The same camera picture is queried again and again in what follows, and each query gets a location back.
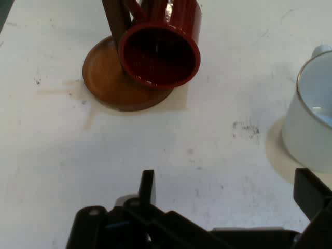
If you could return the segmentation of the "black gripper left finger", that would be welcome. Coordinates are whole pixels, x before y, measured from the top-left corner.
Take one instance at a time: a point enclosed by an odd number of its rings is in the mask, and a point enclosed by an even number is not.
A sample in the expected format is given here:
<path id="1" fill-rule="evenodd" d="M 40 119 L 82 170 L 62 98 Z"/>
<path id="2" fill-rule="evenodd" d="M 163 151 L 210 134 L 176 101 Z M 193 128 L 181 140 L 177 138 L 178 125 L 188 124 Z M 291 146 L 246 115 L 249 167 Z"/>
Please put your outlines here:
<path id="1" fill-rule="evenodd" d="M 225 248 L 226 243 L 177 212 L 153 205 L 153 170 L 142 173 L 137 196 L 107 211 L 77 212 L 66 248 Z"/>

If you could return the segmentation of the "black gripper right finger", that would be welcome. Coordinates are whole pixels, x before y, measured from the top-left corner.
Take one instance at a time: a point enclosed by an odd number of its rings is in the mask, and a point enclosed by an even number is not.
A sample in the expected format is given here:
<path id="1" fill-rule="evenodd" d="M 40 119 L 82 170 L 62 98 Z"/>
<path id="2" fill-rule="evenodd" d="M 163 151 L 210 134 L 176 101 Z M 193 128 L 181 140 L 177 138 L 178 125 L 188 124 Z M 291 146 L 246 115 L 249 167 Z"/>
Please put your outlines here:
<path id="1" fill-rule="evenodd" d="M 309 224 L 292 248 L 331 248 L 331 190 L 308 168 L 297 168 L 293 197 Z"/>

